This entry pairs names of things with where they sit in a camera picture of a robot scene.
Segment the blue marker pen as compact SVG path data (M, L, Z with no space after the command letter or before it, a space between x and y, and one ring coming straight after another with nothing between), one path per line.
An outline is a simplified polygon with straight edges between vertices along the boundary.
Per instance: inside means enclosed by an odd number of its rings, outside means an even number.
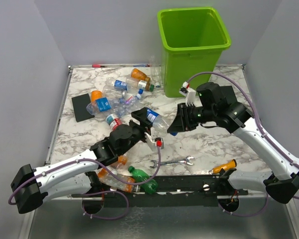
M133 67L150 67L150 64L136 64Z

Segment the clear bottle blue label back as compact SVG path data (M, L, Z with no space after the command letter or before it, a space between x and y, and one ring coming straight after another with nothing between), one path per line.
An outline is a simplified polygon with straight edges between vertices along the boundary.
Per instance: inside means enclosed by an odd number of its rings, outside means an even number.
M138 93L139 92L138 88L132 87L132 86L128 85L126 82L117 80L115 78L107 78L106 85L113 89L127 91L129 93Z

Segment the crushed orange bottle front left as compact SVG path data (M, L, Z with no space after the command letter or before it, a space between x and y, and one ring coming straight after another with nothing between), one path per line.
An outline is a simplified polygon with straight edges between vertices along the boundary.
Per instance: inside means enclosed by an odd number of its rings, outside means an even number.
M128 157L126 155L121 155L118 157L117 162L111 164L111 167L114 169L121 168L126 165L127 161L128 161Z

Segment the small orange bottle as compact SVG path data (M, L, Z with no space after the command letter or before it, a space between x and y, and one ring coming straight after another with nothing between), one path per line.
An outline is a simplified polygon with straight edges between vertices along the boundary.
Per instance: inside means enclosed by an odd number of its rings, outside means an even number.
M100 99L103 97L103 93L98 90L94 90L91 92L91 102L94 102L97 99Z

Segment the clear bottle blue white label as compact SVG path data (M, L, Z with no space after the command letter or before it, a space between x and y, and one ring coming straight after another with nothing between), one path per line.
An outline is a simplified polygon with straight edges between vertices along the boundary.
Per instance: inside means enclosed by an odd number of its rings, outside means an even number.
M167 130L171 124L170 120L157 112L147 108L147 119L152 123L153 128L161 134L168 134Z

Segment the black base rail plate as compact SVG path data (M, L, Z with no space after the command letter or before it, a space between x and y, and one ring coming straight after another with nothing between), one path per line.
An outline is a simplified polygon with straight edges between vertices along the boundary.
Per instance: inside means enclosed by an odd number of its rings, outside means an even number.
M230 199L236 192L239 197L251 190L235 190L224 177L212 175L156 176L158 188L148 194L144 189L123 194L130 207L217 207L218 199Z

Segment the tall clear bottle by bin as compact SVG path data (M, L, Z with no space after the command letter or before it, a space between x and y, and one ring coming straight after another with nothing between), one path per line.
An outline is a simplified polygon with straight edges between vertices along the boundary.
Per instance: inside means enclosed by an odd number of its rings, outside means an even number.
M160 88L161 87L160 64L154 55L150 57L149 64L150 64L151 79L154 82L154 86L156 88Z

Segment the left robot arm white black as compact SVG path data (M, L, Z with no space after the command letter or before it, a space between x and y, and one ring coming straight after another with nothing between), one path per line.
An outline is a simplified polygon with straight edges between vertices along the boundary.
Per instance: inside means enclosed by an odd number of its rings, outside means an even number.
M150 143L151 122L147 108L131 113L133 119L113 130L84 152L48 166L22 166L11 183L8 204L20 214L39 208L44 202L67 195L96 196L103 191L96 170L112 165L139 141Z

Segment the silver open-end wrench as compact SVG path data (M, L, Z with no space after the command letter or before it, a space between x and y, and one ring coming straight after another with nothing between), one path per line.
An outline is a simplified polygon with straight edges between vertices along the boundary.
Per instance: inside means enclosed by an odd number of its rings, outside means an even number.
M194 163L192 163L192 161L194 159L195 158L193 156L187 156L184 159L170 160L170 161L159 162L158 160L151 160L151 162L153 163L153 166L150 166L150 168L155 169L158 166L175 165L175 164L186 164L186 165L192 166L194 164Z

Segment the green plastic bin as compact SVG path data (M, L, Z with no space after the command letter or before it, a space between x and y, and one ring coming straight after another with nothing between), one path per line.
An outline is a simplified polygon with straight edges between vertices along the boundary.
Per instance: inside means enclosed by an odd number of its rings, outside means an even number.
M169 98L181 97L179 89L193 75L196 88L209 81L231 38L219 12L210 6L162 9L157 13L162 42L161 77Z

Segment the clear bottle light-blue label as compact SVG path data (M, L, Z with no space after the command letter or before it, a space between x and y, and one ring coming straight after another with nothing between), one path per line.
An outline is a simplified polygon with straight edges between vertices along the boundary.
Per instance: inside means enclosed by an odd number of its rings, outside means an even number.
M120 105L119 100L109 100L106 97L99 98L89 103L86 110L93 116L114 114Z

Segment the orange juice bottle back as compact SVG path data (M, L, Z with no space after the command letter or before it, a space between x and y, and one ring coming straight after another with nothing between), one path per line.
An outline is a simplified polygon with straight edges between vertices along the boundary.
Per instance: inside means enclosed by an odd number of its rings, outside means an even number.
M131 71L131 77L138 79L138 80L146 81L146 82L150 81L150 77L137 68L134 68Z

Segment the orange bottle at front edge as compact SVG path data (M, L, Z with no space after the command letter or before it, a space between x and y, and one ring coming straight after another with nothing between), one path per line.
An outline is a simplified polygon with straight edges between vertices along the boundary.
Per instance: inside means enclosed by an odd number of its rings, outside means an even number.
M112 170L111 172L113 174L115 174L116 177L111 175L104 168L102 170L100 170L97 173L97 176L98 176L100 182L102 182L112 188L119 189L121 191L128 192L128 193L137 192L139 190L138 186L127 184L127 182L135 183L134 178L132 178L130 176L118 174L116 170Z

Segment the green plastic bottle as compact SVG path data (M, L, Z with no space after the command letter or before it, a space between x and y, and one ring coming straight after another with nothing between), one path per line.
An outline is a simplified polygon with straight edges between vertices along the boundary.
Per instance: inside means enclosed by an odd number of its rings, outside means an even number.
M146 172L141 169L136 169L133 166L130 166L128 168L128 171L131 173L133 179L137 183L144 182L146 180L149 180L150 178L150 176ZM141 188L143 188L146 193L153 194L158 188L158 183L154 179L151 179L146 183L141 184Z

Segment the red marker pen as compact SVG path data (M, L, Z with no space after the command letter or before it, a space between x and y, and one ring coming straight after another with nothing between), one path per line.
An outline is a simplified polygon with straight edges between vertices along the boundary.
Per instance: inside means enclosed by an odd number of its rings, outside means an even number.
M92 68L106 68L107 66L105 65L100 65L100 64L93 64Z

